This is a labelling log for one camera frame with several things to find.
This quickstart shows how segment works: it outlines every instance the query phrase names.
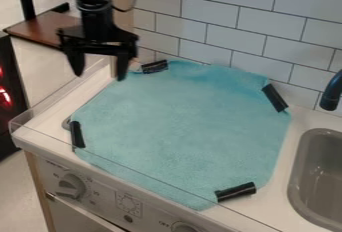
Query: black clip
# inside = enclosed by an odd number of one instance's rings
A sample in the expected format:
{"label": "black clip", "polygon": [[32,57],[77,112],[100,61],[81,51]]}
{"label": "black clip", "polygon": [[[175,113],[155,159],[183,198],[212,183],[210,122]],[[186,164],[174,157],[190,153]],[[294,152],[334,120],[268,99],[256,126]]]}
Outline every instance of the black clip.
{"label": "black clip", "polygon": [[81,124],[77,121],[72,121],[69,123],[71,132],[71,143],[73,147],[85,148],[86,145],[83,140],[83,135],[81,131]]}
{"label": "black clip", "polygon": [[160,60],[148,64],[141,65],[144,74],[152,74],[164,71],[169,68],[167,60]]}
{"label": "black clip", "polygon": [[242,184],[240,186],[234,188],[228,188],[225,190],[217,190],[215,191],[215,195],[217,197],[217,201],[223,202],[228,199],[240,197],[240,196],[247,196],[252,195],[257,192],[256,186],[254,182],[249,182],[246,184]]}
{"label": "black clip", "polygon": [[272,84],[266,85],[262,88],[262,91],[278,112],[282,112],[289,107]]}

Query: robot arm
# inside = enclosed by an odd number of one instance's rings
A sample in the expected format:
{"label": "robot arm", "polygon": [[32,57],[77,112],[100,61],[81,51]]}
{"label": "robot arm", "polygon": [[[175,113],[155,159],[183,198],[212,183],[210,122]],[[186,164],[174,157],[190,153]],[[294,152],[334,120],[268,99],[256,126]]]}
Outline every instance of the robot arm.
{"label": "robot arm", "polygon": [[77,0],[77,8],[82,25],[57,32],[74,73],[82,75],[86,53],[102,54],[117,57],[117,79],[125,79],[129,61],[137,57],[138,36],[115,25],[112,0]]}

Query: wooden shelf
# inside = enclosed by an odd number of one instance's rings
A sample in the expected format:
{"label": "wooden shelf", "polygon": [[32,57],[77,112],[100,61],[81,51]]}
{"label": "wooden shelf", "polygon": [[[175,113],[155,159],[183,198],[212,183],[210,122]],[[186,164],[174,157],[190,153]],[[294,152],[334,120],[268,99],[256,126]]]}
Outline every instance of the wooden shelf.
{"label": "wooden shelf", "polygon": [[80,23],[79,18],[64,13],[47,11],[37,15],[34,19],[10,26],[4,31],[12,36],[58,48],[59,39],[56,35],[57,30],[59,28],[79,25]]}

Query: floor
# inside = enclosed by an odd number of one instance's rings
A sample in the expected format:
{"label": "floor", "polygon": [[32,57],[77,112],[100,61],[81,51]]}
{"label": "floor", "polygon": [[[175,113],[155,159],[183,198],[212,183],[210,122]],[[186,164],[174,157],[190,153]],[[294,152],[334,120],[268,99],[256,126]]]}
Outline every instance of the floor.
{"label": "floor", "polygon": [[[34,0],[36,12],[74,0]],[[0,29],[23,19],[19,0],[0,6]],[[29,103],[35,105],[73,78],[63,54],[12,39]],[[0,162],[0,231],[47,232],[23,152]]]}

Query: faucet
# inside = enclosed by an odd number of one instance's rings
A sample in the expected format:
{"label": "faucet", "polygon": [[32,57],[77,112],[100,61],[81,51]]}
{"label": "faucet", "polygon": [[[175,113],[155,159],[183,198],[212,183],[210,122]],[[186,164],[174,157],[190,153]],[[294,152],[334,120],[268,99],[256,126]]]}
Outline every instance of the faucet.
{"label": "faucet", "polygon": [[334,111],[340,101],[342,93],[342,70],[340,70],[329,82],[321,98],[321,108]]}

